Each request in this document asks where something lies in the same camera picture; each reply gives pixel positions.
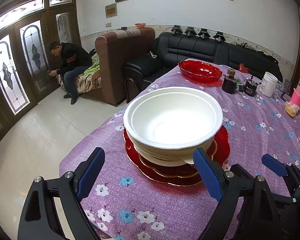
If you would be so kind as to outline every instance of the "small red bowl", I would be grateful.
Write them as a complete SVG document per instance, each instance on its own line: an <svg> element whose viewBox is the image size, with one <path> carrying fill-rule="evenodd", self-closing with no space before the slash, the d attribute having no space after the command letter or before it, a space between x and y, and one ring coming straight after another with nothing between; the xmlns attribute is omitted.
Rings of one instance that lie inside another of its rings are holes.
<svg viewBox="0 0 300 240"><path fill-rule="evenodd" d="M200 83L212 83L222 76L220 69L202 61L183 60L178 66L185 77Z"/></svg>
<svg viewBox="0 0 300 240"><path fill-rule="evenodd" d="M146 26L145 23L135 23L134 25L135 25L138 29L144 28L144 27Z"/></svg>

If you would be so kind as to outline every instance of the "table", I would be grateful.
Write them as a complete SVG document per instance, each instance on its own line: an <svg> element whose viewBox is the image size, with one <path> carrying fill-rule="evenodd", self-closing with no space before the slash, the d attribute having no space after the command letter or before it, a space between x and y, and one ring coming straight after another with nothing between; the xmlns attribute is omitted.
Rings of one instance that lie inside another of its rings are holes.
<svg viewBox="0 0 300 240"><path fill-rule="evenodd" d="M217 67L226 74L226 66ZM247 76L236 72L241 80ZM282 163L294 163L300 168L300 113L291 119L280 100L262 95L255 99L242 93L230 95L221 87L197 85L186 80L178 67L157 79L141 95L170 86L203 90L220 103L231 147L225 169L239 163L252 176L262 174L273 193L289 195L283 179L263 166L261 157L268 153ZM101 147L106 153L105 164L89 197L81 202L92 223L116 240L196 240L217 201L209 196L203 183L176 187L146 178L126 156L123 113L124 109L120 110L85 137L60 163L60 175L74 171L95 147ZM236 226L234 218L227 237L233 236Z"/></svg>

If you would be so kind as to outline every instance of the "man's hand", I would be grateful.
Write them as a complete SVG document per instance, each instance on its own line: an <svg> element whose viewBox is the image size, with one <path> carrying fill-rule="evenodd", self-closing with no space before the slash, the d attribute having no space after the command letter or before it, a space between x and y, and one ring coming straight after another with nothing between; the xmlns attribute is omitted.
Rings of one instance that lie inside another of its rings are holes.
<svg viewBox="0 0 300 240"><path fill-rule="evenodd" d="M49 76L51 77L54 77L54 76L57 76L57 71L56 70L52 70L50 73L49 73Z"/></svg>

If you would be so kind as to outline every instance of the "green blanket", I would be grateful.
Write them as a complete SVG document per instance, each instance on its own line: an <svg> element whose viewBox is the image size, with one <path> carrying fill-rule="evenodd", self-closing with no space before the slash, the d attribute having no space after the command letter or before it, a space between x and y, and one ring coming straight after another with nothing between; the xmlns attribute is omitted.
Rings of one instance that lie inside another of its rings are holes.
<svg viewBox="0 0 300 240"><path fill-rule="evenodd" d="M92 56L92 66L88 68L83 74L88 75L100 70L99 55L96 53Z"/></svg>

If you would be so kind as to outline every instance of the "black leather sofa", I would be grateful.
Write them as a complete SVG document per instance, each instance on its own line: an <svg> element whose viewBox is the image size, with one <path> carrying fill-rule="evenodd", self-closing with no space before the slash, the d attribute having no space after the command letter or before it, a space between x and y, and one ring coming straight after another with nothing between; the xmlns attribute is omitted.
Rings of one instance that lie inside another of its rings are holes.
<svg viewBox="0 0 300 240"><path fill-rule="evenodd" d="M282 81L282 74L275 58L261 51L255 52L235 44L219 43L215 39L164 32L154 41L152 51L156 52L157 58L152 58L150 53L142 54L128 60L123 67L127 102L177 66L178 62L187 58L227 65L236 70L239 69L239 64L243 63L252 75L260 79L267 71Z"/></svg>

